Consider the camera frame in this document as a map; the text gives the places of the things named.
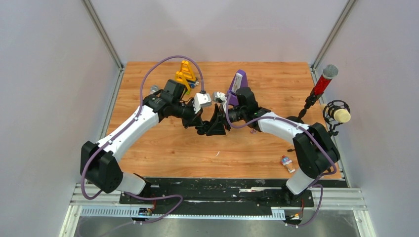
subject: red microphone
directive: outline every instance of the red microphone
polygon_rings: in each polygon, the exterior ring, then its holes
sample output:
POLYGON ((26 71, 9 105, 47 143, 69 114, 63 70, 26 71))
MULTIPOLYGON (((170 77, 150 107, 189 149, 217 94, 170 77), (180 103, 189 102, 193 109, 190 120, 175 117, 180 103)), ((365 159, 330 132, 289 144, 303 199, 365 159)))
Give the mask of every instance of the red microphone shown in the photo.
POLYGON ((315 95, 317 97, 316 99, 318 99, 323 94, 323 92, 325 92, 326 87, 329 85, 332 79, 337 76, 338 72, 339 70, 337 69, 337 66, 333 64, 327 65, 322 71, 322 76, 311 91, 311 95, 315 95))

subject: microphone grille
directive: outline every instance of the microphone grille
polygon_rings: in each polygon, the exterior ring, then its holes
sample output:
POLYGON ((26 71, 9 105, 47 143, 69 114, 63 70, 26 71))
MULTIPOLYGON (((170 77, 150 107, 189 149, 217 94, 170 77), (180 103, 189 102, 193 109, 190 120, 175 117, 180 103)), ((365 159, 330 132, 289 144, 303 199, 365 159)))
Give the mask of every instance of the microphone grille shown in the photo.
POLYGON ((333 64, 329 64, 323 69, 323 76, 332 79, 337 76, 338 72, 339 72, 339 69, 337 69, 337 66, 333 64))

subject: gray floor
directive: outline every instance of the gray floor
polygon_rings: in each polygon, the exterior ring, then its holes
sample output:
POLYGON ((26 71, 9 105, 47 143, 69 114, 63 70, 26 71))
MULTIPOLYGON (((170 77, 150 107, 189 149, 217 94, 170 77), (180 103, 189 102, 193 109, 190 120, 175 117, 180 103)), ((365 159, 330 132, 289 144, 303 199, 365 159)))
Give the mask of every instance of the gray floor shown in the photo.
MULTIPOLYGON (((305 211, 309 219, 312 211, 305 211)), ((130 222, 130 218, 82 217, 83 237, 97 237, 112 228, 130 222)), ((147 225, 129 224, 107 237, 359 237, 352 211, 321 211, 306 227, 294 229, 282 221, 163 219, 147 225)))

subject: white wall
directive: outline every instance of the white wall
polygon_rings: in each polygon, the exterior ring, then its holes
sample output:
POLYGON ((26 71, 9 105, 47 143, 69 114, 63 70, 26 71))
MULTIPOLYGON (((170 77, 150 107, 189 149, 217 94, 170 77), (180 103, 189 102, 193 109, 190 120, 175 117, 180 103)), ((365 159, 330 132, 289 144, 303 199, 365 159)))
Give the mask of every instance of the white wall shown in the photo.
POLYGON ((346 0, 92 0, 122 61, 312 62, 346 0))
POLYGON ((0 236, 58 236, 117 68, 79 0, 2 0, 0 29, 0 236))
POLYGON ((326 98, 351 107, 339 148, 379 237, 418 235, 418 9, 418 1, 359 0, 320 66, 339 67, 326 98))

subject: wood surface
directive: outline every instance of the wood surface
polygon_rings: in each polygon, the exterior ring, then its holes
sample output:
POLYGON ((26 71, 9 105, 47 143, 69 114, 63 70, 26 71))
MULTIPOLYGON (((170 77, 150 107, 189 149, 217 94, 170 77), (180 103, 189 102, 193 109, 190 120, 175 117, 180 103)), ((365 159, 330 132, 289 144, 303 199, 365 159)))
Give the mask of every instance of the wood surface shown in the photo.
MULTIPOLYGON (((123 123, 139 105, 139 87, 154 62, 128 63, 113 110, 108 133, 123 123)), ((297 116, 313 88, 306 63, 202 62, 205 90, 226 92, 238 69, 247 73, 249 87, 259 106, 282 117, 297 116)), ((152 85, 163 88, 173 79, 180 62, 164 63, 145 82, 143 96, 152 85)), ((185 95, 186 100, 200 91, 200 86, 185 95)), ((209 120, 213 105, 206 107, 203 120, 209 120)), ((303 118, 307 124, 324 124, 317 103, 303 118)), ((271 134, 251 134, 248 127, 232 129, 225 136, 199 136, 193 127, 183 128, 181 119, 167 118, 147 131, 124 155, 120 165, 126 172, 141 176, 212 177, 212 178, 289 178, 281 165, 288 156, 298 168, 295 152, 287 152, 292 144, 271 134)), ((341 178, 339 170, 328 178, 341 178)))

